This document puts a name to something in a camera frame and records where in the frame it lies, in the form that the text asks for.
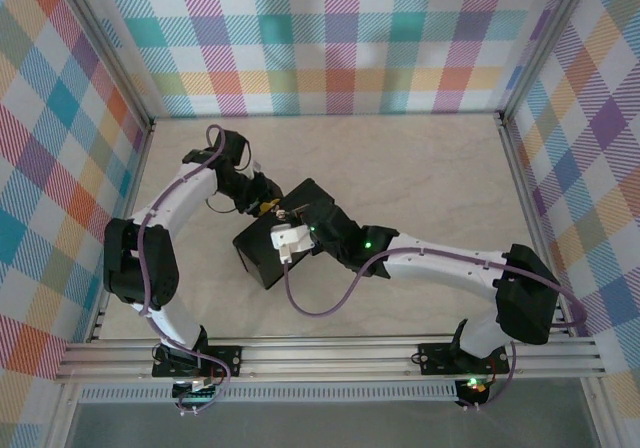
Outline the starry night tin box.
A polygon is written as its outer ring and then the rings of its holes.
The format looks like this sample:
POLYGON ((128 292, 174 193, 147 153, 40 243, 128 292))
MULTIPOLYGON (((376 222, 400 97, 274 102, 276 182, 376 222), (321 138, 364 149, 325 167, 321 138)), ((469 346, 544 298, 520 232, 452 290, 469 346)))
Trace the starry night tin box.
MULTIPOLYGON (((284 196, 278 205, 291 211, 311 202, 334 198, 312 178, 306 178, 284 196)), ((269 290, 283 277, 278 251, 273 247, 271 229, 281 224, 275 213, 268 211, 241 231, 232 241, 245 271, 265 290, 269 290)))

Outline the left controller board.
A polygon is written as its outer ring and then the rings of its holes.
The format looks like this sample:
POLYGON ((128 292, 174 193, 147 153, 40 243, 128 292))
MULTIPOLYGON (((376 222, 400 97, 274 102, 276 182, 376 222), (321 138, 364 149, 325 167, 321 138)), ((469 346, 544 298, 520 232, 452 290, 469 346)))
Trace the left controller board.
POLYGON ((218 386, 210 380, 178 381, 172 385, 171 397, 183 406, 200 406, 215 398, 218 386))

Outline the controller board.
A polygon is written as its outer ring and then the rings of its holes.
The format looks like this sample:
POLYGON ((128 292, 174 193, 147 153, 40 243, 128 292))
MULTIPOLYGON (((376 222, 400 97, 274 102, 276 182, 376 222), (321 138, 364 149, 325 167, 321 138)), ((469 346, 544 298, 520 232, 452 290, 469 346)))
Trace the controller board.
POLYGON ((476 378, 455 382, 455 403, 463 408, 477 408, 489 400, 490 387, 476 378))
POLYGON ((172 385, 171 397, 183 406, 200 406, 215 398, 218 386, 210 380, 178 381, 172 385))

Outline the right controller board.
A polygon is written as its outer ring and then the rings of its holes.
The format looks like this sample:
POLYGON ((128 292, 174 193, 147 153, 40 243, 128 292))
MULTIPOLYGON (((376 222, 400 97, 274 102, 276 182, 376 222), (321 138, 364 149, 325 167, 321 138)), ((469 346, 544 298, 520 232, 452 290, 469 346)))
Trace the right controller board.
POLYGON ((463 408, 477 408, 489 400, 490 387, 476 378, 455 382, 455 403, 463 408))

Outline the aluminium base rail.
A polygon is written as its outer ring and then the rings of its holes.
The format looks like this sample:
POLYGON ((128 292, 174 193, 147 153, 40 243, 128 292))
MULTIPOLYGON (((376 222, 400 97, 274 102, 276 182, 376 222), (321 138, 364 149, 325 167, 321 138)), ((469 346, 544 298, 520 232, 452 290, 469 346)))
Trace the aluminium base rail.
MULTIPOLYGON (((418 345, 442 337, 263 337, 212 339, 214 345, 241 348, 238 382, 417 381, 410 360, 418 345)), ((103 339, 71 344, 59 365, 59 383, 150 382, 154 339, 103 339)), ((589 378, 605 374, 603 359, 590 338, 554 334, 541 346, 518 343, 503 360, 517 378, 589 378)))

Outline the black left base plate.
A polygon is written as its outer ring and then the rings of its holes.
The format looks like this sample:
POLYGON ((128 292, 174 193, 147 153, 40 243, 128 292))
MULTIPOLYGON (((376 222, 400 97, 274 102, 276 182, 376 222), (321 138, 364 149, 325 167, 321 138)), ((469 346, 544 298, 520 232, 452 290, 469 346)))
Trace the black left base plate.
POLYGON ((231 373, 237 377, 240 373, 242 348, 240 346, 206 346, 204 357, 197 357, 185 351, 163 344, 156 345, 152 350, 153 378, 223 378, 226 371, 219 363, 211 358, 223 362, 231 373))

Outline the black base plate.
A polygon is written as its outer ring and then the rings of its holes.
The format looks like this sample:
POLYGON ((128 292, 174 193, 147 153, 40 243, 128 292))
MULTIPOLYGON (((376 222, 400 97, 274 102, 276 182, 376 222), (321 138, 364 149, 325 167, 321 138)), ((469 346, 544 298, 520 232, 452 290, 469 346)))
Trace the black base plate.
POLYGON ((185 351, 163 344, 156 345, 152 350, 153 378, 223 378, 226 371, 219 363, 211 358, 223 362, 231 373, 237 377, 240 373, 242 348, 240 346, 206 346, 204 357, 197 357, 185 351))
POLYGON ((411 361, 420 367, 423 376, 493 375, 510 371, 504 347, 493 350, 485 358, 478 358, 452 343, 422 343, 417 346, 411 361))

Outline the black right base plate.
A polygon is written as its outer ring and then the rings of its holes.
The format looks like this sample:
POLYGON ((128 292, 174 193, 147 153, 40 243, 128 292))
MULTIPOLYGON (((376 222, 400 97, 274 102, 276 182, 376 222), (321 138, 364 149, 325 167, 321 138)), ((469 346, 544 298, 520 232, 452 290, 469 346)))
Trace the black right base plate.
POLYGON ((420 367, 423 376, 493 375, 510 371, 504 347, 493 350, 485 358, 478 358, 452 343, 422 343, 417 346, 411 361, 420 367))

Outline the aluminium left corner post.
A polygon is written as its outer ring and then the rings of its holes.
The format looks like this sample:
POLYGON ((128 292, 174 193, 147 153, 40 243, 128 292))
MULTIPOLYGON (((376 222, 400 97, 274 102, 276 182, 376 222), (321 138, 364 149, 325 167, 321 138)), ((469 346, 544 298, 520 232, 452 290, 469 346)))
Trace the aluminium left corner post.
POLYGON ((96 50, 99 59, 112 76, 134 117, 147 132, 153 130, 154 118, 147 110, 141 95, 119 59, 103 25, 95 14, 89 0, 66 0, 77 17, 88 40, 96 50))

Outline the aluminium corner post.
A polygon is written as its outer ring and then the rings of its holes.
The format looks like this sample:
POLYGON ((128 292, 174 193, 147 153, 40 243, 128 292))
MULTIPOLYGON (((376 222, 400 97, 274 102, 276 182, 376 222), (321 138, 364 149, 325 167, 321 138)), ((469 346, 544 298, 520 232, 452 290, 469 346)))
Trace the aluminium corner post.
POLYGON ((95 14, 89 0, 66 0, 77 17, 88 40, 96 50, 99 59, 112 76, 134 117, 147 132, 153 130, 154 118, 147 110, 141 95, 119 59, 103 25, 95 14))
POLYGON ((501 126, 508 126, 514 119, 580 1, 557 0, 545 17, 544 23, 536 25, 534 32, 538 33, 538 37, 532 47, 531 55, 515 79, 513 88, 508 92, 509 97, 502 105, 502 109, 496 112, 496 118, 500 120, 501 126))

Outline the aluminium right side rail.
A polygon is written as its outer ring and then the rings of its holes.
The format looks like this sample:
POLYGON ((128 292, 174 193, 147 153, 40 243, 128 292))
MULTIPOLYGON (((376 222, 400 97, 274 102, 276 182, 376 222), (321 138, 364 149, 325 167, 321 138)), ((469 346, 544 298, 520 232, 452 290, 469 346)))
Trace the aluminium right side rail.
POLYGON ((546 264, 551 273, 557 279, 560 279, 560 276, 557 274, 554 260, 550 254, 544 238, 541 220, 536 211, 533 196, 529 191, 526 173, 518 158, 515 143, 509 131, 508 122, 505 120, 504 113, 502 111, 497 111, 494 114, 494 118, 499 138, 503 146, 505 156, 507 158, 519 202, 524 214, 533 250, 539 255, 539 257, 546 264))

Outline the aluminium right corner post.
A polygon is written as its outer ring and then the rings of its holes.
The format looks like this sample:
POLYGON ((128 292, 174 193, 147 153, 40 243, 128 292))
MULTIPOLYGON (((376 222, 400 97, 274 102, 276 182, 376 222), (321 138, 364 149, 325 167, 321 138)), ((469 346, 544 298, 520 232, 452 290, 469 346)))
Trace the aluminium right corner post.
POLYGON ((496 112, 496 118, 500 120, 501 126, 508 126, 514 119, 580 1, 557 0, 545 17, 544 23, 536 25, 534 32, 538 33, 538 37, 532 47, 531 55, 515 79, 513 88, 508 92, 509 97, 502 105, 502 109, 496 112))

